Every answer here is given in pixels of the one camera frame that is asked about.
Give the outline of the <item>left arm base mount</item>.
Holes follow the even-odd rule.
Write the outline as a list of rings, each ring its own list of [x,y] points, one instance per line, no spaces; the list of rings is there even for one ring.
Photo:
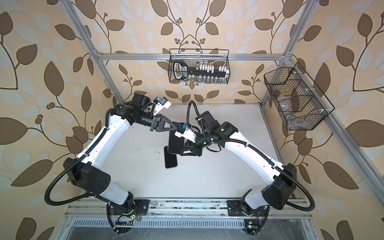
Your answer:
[[[123,205],[108,203],[107,220],[115,234],[124,234],[131,230],[135,222],[141,220],[149,210],[150,200],[127,200]]]

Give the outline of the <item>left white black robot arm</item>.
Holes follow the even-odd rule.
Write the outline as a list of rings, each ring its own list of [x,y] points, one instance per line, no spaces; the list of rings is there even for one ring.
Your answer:
[[[111,181],[111,176],[101,169],[118,139],[134,123],[149,127],[151,131],[168,132],[186,129],[186,124],[172,123],[161,115],[171,103],[166,98],[150,98],[134,94],[131,101],[116,105],[106,113],[106,123],[95,139],[75,159],[64,162],[65,174],[73,185],[89,192],[90,196],[123,205],[130,193]]]

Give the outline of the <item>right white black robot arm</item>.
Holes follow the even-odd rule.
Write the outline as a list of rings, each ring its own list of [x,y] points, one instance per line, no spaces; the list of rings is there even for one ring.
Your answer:
[[[229,122],[219,124],[210,112],[204,112],[196,118],[202,131],[195,133],[187,124],[178,124],[173,136],[183,139],[181,156],[202,155],[203,149],[210,145],[219,145],[240,157],[265,182],[261,190],[248,190],[241,199],[243,212],[251,214],[259,207],[269,206],[282,210],[296,189],[296,171],[289,166],[270,158],[252,145],[244,135]]]

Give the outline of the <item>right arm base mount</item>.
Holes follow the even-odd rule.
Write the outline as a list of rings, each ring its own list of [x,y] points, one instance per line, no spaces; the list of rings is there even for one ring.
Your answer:
[[[252,209],[244,200],[228,200],[227,209],[230,217],[251,217],[250,220],[245,220],[243,228],[249,236],[256,236],[262,230],[270,212],[270,206]]]

